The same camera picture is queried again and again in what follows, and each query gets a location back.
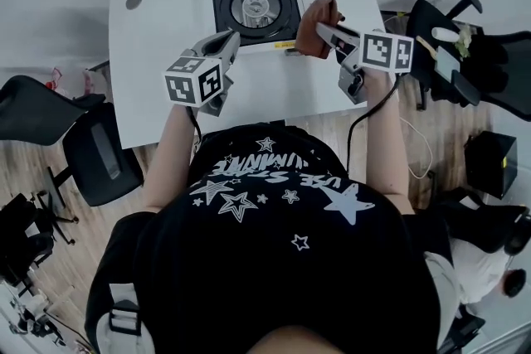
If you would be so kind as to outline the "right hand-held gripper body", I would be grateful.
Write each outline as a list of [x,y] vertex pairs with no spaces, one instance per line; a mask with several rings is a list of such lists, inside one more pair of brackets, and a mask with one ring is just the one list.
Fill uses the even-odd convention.
[[363,88],[366,68],[388,74],[409,73],[412,68],[414,39],[382,32],[338,37],[340,64],[339,88],[354,103],[366,101]]

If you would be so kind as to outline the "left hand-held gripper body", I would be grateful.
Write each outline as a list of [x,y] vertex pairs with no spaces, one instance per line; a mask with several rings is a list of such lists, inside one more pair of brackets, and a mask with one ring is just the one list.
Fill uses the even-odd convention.
[[233,61],[233,54],[200,56],[185,50],[163,73],[169,100],[204,114],[220,115],[233,84],[226,76]]

